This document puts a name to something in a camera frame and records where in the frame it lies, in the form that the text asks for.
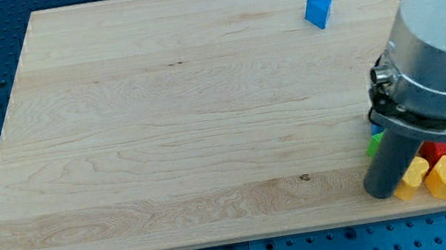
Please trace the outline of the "blue block behind arm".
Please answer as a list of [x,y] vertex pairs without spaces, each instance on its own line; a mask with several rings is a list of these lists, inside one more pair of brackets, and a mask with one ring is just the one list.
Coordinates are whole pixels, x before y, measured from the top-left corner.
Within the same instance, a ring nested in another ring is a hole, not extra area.
[[371,127],[372,127],[372,135],[376,135],[378,133],[383,133],[383,131],[384,131],[384,128],[380,125],[372,124]]

